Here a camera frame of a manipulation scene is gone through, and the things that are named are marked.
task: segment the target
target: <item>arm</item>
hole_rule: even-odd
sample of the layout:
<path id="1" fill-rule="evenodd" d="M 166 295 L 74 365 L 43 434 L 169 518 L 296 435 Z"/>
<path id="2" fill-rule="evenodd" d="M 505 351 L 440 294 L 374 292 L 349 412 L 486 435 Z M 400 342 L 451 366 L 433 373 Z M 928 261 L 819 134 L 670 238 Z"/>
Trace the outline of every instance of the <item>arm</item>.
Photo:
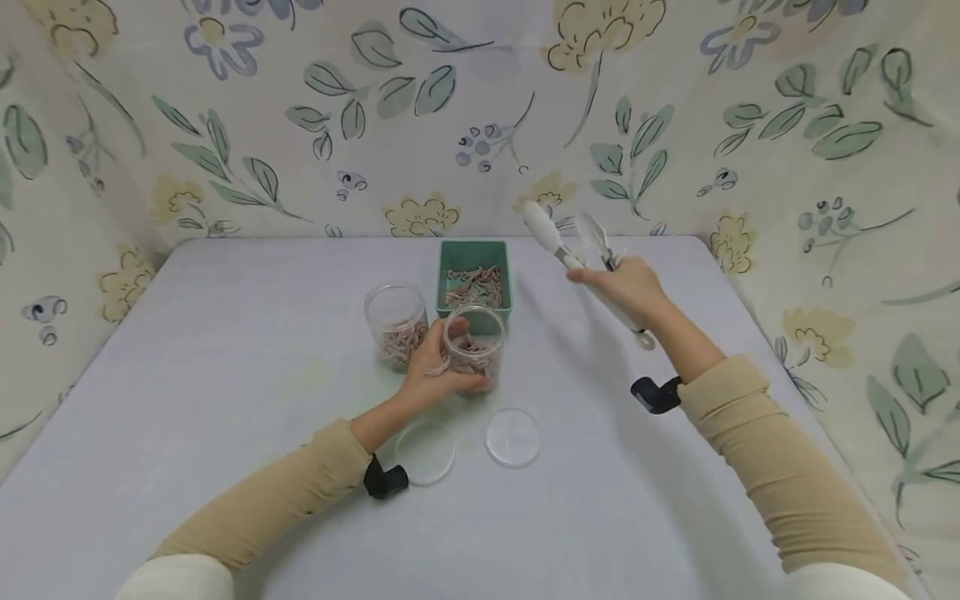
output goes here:
<path id="1" fill-rule="evenodd" d="M 486 387 L 483 375 L 453 371 L 436 377 L 424 375 L 425 370 L 443 362 L 443 326 L 443 321 L 436 321 L 430 327 L 394 396 L 351 422 L 334 421 L 315 433 L 308 444 L 202 507 L 160 544 L 119 597 L 153 598 L 147 592 L 155 590 L 166 593 L 156 596 L 164 598 L 229 597 L 203 595 L 199 589 L 229 588 L 224 567 L 231 571 L 243 568 L 283 531 L 355 489 L 372 453 L 421 412 L 453 392 Z M 468 325 L 463 320 L 451 328 L 458 326 Z"/>
<path id="2" fill-rule="evenodd" d="M 723 352 L 662 292 L 639 258 L 615 273 L 570 272 L 647 323 L 685 385 L 681 407 L 743 483 L 780 550 L 783 570 L 855 567 L 906 590 L 906 578 L 874 520 L 827 458 L 766 394 L 742 356 Z"/>

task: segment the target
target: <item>beige sleeve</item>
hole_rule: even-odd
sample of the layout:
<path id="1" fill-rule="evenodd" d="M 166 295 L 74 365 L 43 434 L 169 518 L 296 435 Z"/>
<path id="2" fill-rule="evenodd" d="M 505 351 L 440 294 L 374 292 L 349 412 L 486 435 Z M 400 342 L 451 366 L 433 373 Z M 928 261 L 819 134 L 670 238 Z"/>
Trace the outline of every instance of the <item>beige sleeve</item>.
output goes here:
<path id="1" fill-rule="evenodd" d="M 756 505 L 783 570 L 853 566 L 907 592 L 886 539 L 827 457 L 766 394 L 743 356 L 724 360 L 678 391 L 697 430 L 733 467 Z"/>
<path id="2" fill-rule="evenodd" d="M 349 423 L 336 420 L 201 508 L 150 558 L 204 554 L 238 570 L 288 527 L 356 488 L 371 459 Z"/>

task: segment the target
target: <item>human hand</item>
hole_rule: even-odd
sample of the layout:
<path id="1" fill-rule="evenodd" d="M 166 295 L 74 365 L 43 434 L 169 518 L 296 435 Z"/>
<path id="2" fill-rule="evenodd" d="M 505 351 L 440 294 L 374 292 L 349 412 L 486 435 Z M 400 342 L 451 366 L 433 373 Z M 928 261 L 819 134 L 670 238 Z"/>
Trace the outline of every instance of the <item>human hand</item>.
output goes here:
<path id="1" fill-rule="evenodd" d="M 653 321 L 670 306 L 670 299 L 660 287 L 660 278 L 638 256 L 624 256 L 613 272 L 573 269 L 566 272 L 566 278 L 597 288 L 642 323 Z"/>
<path id="2" fill-rule="evenodd" d="M 482 390 L 487 387 L 487 377 L 483 375 L 458 373 L 446 370 L 440 375 L 430 376 L 426 372 L 436 369 L 444 363 L 444 325 L 446 319 L 438 319 L 430 325 L 423 342 L 410 356 L 407 376 L 403 379 L 398 394 L 421 403 L 423 408 L 432 406 L 443 397 L 455 392 Z M 467 332 L 467 319 L 458 317 L 450 324 L 450 337 L 455 338 Z"/>

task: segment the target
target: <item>floral backdrop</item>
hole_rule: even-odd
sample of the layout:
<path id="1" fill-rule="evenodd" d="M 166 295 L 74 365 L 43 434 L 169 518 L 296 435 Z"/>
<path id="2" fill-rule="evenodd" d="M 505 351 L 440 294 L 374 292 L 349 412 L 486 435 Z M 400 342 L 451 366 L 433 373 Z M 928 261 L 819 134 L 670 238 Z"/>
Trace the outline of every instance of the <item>floral backdrop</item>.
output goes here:
<path id="1" fill-rule="evenodd" d="M 693 234 L 960 588 L 953 0 L 0 9 L 0 475 L 195 237 Z"/>

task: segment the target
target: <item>clear plastic jar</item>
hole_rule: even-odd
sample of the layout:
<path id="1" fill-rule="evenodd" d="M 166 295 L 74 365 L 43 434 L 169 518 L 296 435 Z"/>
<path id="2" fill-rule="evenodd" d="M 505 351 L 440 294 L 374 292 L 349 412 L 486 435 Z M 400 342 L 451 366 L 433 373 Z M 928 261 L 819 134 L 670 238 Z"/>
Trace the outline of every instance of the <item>clear plastic jar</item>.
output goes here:
<path id="1" fill-rule="evenodd" d="M 376 344 L 376 355 L 389 369 L 406 372 L 410 355 L 426 335 L 426 303 L 407 281 L 375 287 L 364 300 L 364 315 Z"/>
<path id="2" fill-rule="evenodd" d="M 469 330 L 476 333 L 456 335 L 451 331 L 450 326 L 458 317 L 466 318 L 470 324 Z M 507 329 L 500 315 L 486 306 L 471 304 L 450 313 L 444 326 L 444 347 L 450 359 L 449 368 L 456 372 L 482 374 L 489 380 L 485 389 L 462 392 L 461 396 L 485 396 L 496 388 L 506 339 Z"/>

